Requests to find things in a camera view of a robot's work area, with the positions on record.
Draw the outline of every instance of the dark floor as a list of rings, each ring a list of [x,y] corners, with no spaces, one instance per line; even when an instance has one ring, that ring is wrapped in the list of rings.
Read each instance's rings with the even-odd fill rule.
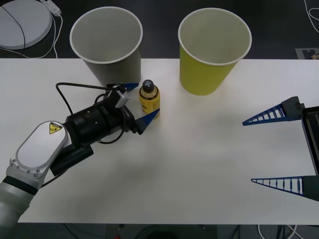
[[[119,229],[119,225],[104,224],[68,224],[68,228],[79,239],[260,239],[256,225],[241,225],[240,230],[236,230],[236,225],[218,225],[218,226],[198,226],[198,225],[125,225]],[[261,226],[261,233],[265,239],[276,239],[278,235],[278,226]],[[156,238],[158,233],[171,233],[175,237]],[[290,235],[291,231],[286,226],[285,236]],[[304,239],[319,238],[319,228],[310,226],[298,226],[297,233]],[[12,239],[76,239],[63,224],[19,224]],[[283,237],[283,230],[278,235]]]
[[[306,0],[308,9],[319,7],[317,0]],[[0,0],[5,4],[9,0]],[[313,29],[304,0],[54,0],[64,24],[56,44],[59,58],[76,58],[69,44],[73,23],[85,12],[101,6],[119,6],[133,12],[144,29],[143,58],[178,58],[177,30],[182,19],[194,10],[219,7],[243,18],[251,29],[253,44],[246,58],[297,59],[295,48],[318,48],[319,34]],[[312,14],[319,17],[319,11]],[[60,19],[56,17],[57,26]],[[319,22],[314,20],[319,29]],[[38,44],[25,49],[29,57],[44,55],[53,41],[53,27]],[[0,50],[0,58],[17,58]],[[52,51],[47,57],[54,58]]]

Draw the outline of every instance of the yellow paper cup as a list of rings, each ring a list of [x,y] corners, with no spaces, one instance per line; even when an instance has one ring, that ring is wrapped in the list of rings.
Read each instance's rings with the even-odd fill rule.
[[[180,82],[199,96],[213,93],[252,43],[243,19],[219,8],[203,8],[185,17],[178,39]]]

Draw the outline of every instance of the white paper cup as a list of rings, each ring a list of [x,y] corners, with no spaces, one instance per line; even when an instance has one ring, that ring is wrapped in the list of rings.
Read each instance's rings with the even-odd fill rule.
[[[138,83],[143,28],[130,11],[107,6],[91,10],[74,23],[70,44],[102,83]]]

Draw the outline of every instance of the black bottle cap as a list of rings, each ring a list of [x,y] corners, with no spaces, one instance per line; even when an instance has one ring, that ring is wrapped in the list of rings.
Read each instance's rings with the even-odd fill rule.
[[[146,93],[151,93],[154,91],[154,83],[151,80],[145,80],[143,82],[143,91],[145,91]]]

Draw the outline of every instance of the white cable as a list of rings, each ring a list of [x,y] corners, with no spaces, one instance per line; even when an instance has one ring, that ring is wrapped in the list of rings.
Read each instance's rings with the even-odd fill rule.
[[[25,57],[25,58],[28,58],[28,59],[40,59],[40,58],[45,57],[47,54],[49,54],[49,53],[50,53],[50,51],[52,50],[52,48],[54,47],[54,44],[55,44],[55,42],[56,42],[56,40],[55,40],[56,25],[55,25],[55,20],[54,20],[53,14],[51,14],[51,16],[52,16],[53,23],[54,23],[54,37],[53,37],[53,43],[52,43],[52,46],[51,46],[50,50],[49,50],[49,51],[48,51],[45,55],[40,56],[40,57],[28,57],[28,56],[23,55],[22,53],[19,53],[19,52],[16,52],[16,51],[12,51],[12,50],[5,49],[5,48],[2,48],[2,47],[0,47],[0,49],[1,49],[1,50],[3,50],[3,51],[13,52],[13,53],[15,53],[15,54],[21,55],[21,56],[23,56],[23,57]]]
[[[311,13],[310,13],[311,10],[319,10],[319,8],[311,8],[311,9],[308,11],[306,0],[304,0],[304,2],[305,2],[305,8],[306,8],[306,12],[307,12],[307,15],[308,15],[308,17],[309,17],[309,20],[310,20],[312,26],[314,27],[314,29],[316,30],[316,32],[319,33],[319,30],[315,27],[315,25],[314,25],[313,21],[311,20],[311,18],[313,18],[313,19],[315,19],[315,20],[317,20],[317,21],[319,21],[319,19],[318,19],[318,18],[315,18],[315,17],[312,16]]]
[[[62,16],[61,16],[60,14],[58,14],[58,16],[61,18],[61,25],[60,25],[60,29],[59,29],[58,35],[56,36],[56,40],[55,40],[55,42],[53,43],[53,50],[54,50],[54,52],[55,52],[55,58],[58,58],[58,53],[56,52],[55,44],[56,44],[56,42],[57,42],[58,39],[59,39],[60,32],[61,32],[62,25],[63,25],[63,18],[62,18]]]
[[[258,228],[258,232],[259,232],[260,237],[261,237],[262,239],[265,239],[265,238],[263,237],[263,235],[261,234],[260,225],[257,225],[257,228]]]
[[[296,234],[297,236],[299,236],[301,239],[304,239],[302,238],[297,232],[296,232],[296,229],[297,229],[297,225],[295,225],[294,228],[290,227],[289,225],[287,225],[293,232],[289,235],[289,237],[287,237],[286,239],[290,239],[293,237],[294,234]],[[260,237],[262,239],[265,239],[264,236],[261,234],[261,231],[260,231],[260,225],[257,225],[257,228],[258,228],[258,233],[260,235]]]
[[[295,225],[295,227],[294,227],[294,229],[292,229],[293,230],[293,232],[290,234],[290,236],[289,237],[287,237],[286,239],[290,239],[290,238],[292,238],[293,237],[293,235],[296,233],[296,230],[297,230],[297,225]]]
[[[295,234],[300,238],[300,239],[304,239],[301,235],[299,235],[296,231],[295,231]]]

